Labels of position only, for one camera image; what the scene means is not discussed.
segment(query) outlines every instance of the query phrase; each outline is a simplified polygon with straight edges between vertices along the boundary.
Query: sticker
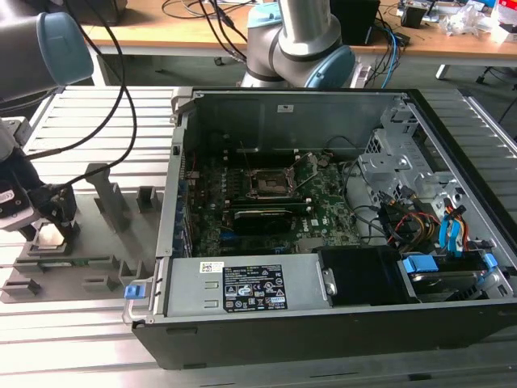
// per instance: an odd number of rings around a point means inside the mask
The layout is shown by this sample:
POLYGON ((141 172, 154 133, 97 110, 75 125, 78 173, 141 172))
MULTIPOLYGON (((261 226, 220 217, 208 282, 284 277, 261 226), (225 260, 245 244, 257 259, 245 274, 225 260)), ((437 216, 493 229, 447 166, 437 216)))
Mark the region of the sticker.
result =
POLYGON ((276 108, 277 113, 293 113, 294 112, 294 105, 279 105, 276 108))
POLYGON ((200 273, 221 273, 224 266, 224 261, 202 261, 200 263, 200 273))
POLYGON ((286 310, 282 266, 222 267, 223 307, 229 313, 286 310))
POLYGON ((12 200, 15 198, 15 192, 12 190, 7 190, 6 192, 0 193, 0 204, 3 204, 4 202, 7 202, 9 200, 12 200))

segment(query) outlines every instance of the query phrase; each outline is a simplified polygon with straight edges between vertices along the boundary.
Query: connector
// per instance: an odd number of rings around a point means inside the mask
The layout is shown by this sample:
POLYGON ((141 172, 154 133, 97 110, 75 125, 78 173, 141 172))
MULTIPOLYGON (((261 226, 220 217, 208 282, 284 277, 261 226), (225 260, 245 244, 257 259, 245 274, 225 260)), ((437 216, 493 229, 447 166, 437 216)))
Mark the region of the connector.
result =
POLYGON ((377 197, 379 198, 379 201, 385 205, 393 206, 396 203, 395 198, 385 192, 379 192, 377 197))
POLYGON ((417 197, 417 193, 411 189, 408 188, 406 185, 401 187, 401 197, 406 198, 408 200, 413 200, 417 197))
POLYGON ((463 205, 460 205, 456 209, 452 210, 447 216, 445 216, 445 219, 450 220, 456 218, 461 214, 465 213, 466 211, 467 209, 463 205))

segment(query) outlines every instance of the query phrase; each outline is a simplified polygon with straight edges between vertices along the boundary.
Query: warning label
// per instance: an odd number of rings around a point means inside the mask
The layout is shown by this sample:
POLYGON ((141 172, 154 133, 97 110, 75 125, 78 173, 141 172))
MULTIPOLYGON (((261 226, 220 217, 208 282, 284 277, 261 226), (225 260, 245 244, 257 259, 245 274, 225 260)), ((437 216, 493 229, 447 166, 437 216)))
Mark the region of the warning label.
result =
POLYGON ((223 293, 223 308, 229 313, 288 308, 279 264, 224 267, 223 293))

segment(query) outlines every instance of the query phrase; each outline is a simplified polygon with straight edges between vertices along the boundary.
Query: desk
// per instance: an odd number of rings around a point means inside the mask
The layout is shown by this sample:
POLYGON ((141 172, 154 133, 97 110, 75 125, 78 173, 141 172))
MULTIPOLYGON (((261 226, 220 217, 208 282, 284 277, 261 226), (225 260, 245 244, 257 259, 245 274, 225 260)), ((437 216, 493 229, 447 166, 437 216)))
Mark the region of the desk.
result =
MULTIPOLYGON (((402 54, 401 61, 435 63, 441 65, 436 77, 445 76, 450 65, 479 66, 517 66, 517 44, 496 44, 490 41, 489 34, 475 36, 445 36, 436 23, 423 24, 420 29, 401 27, 400 18, 394 15, 396 0, 381 0, 380 11, 392 29, 410 36, 410 45, 402 54)), ((173 19, 162 12, 163 0, 128 0, 128 9, 119 26, 112 28, 120 42, 124 54, 152 56, 227 56, 221 49, 204 19, 173 19)), ((167 10, 175 15, 188 16, 180 3, 169 6, 167 10)), ((246 34, 248 6, 237 9, 230 15, 237 28, 246 34)), ((241 50, 246 43, 227 29, 230 39, 241 50)), ((93 27, 89 37, 99 46, 102 53, 116 53, 106 30, 93 27)), ((370 46, 354 46, 357 66, 352 86, 362 87, 369 66, 382 56, 386 50, 385 38, 379 36, 370 46)), ((104 85, 106 70, 102 61, 93 53, 95 85, 104 85)))

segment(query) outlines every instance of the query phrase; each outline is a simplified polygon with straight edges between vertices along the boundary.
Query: robotic arm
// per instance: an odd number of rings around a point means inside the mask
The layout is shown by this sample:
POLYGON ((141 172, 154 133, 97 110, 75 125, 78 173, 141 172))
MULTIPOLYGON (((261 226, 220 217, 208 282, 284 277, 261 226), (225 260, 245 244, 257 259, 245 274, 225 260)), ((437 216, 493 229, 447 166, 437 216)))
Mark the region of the robotic arm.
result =
POLYGON ((248 19, 243 87, 341 87, 355 56, 341 42, 329 0, 279 0, 255 6, 248 19))
MULTIPOLYGON (((20 0, 0 0, 0 103, 89 78, 93 63, 81 32, 65 13, 37 14, 20 0)), ((46 218, 64 237, 77 209, 72 188, 59 192, 34 166, 0 119, 0 230, 32 240, 46 218)))

